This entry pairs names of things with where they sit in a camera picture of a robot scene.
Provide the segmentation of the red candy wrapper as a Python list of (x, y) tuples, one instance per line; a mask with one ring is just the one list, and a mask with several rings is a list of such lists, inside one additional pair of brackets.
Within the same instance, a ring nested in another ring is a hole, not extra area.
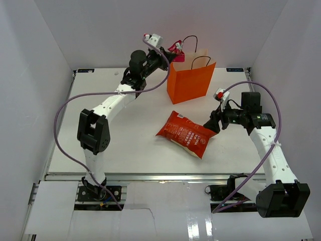
[(176, 56), (173, 59), (173, 62), (184, 62), (185, 54), (183, 52), (183, 44), (182, 40), (176, 41), (172, 46), (168, 48), (168, 51), (174, 53)]

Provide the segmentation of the large red chips bag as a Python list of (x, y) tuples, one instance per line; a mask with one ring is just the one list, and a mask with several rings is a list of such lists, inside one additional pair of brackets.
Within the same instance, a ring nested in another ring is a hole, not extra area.
[(178, 112), (172, 111), (156, 135), (176, 143), (190, 155), (202, 159), (210, 138), (216, 134)]

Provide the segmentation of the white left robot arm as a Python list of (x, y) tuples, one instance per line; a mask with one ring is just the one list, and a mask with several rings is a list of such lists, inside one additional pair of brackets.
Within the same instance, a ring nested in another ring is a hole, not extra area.
[(148, 53), (143, 50), (132, 52), (129, 67), (124, 71), (122, 81), (115, 91), (116, 94), (108, 97), (94, 109), (84, 109), (80, 113), (77, 140), (84, 151), (86, 166), (90, 170), (82, 178), (82, 183), (94, 200), (101, 200), (106, 194), (102, 153), (110, 143), (109, 124), (127, 104), (140, 95), (140, 93), (126, 94), (126, 92), (144, 90), (146, 78), (158, 68), (167, 70), (168, 64), (177, 57), (176, 53), (168, 52), (163, 47), (159, 50), (166, 59), (152, 49), (149, 49)]

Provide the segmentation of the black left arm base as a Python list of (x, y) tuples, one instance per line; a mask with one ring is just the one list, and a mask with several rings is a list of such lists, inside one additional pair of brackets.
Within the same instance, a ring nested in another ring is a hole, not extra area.
[(78, 202), (101, 202), (102, 204), (108, 204), (110, 202), (121, 201), (122, 187), (116, 185), (106, 185), (106, 180), (101, 185), (104, 185), (105, 189), (100, 186), (90, 184), (85, 177), (81, 179), (82, 185), (78, 188), (77, 201)]

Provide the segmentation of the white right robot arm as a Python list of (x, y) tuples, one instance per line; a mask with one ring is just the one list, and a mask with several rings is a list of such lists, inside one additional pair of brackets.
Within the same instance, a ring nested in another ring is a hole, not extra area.
[(241, 104), (235, 109), (229, 104), (230, 93), (219, 88), (214, 98), (220, 105), (210, 115), (205, 128), (212, 131), (225, 130), (228, 125), (241, 125), (254, 143), (263, 161), (265, 186), (252, 180), (246, 174), (231, 175), (227, 181), (225, 201), (238, 200), (242, 196), (253, 201), (259, 215), (270, 217), (299, 217), (310, 195), (306, 183), (298, 181), (290, 169), (280, 143), (271, 114), (263, 113), (259, 92), (242, 92)]

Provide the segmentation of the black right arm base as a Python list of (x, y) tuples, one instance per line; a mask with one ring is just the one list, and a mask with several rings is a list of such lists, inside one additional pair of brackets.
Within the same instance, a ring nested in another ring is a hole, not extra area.
[(211, 201), (223, 201), (234, 189), (235, 179), (245, 178), (247, 175), (244, 173), (230, 175), (225, 185), (208, 185), (205, 187), (204, 192), (211, 196)]

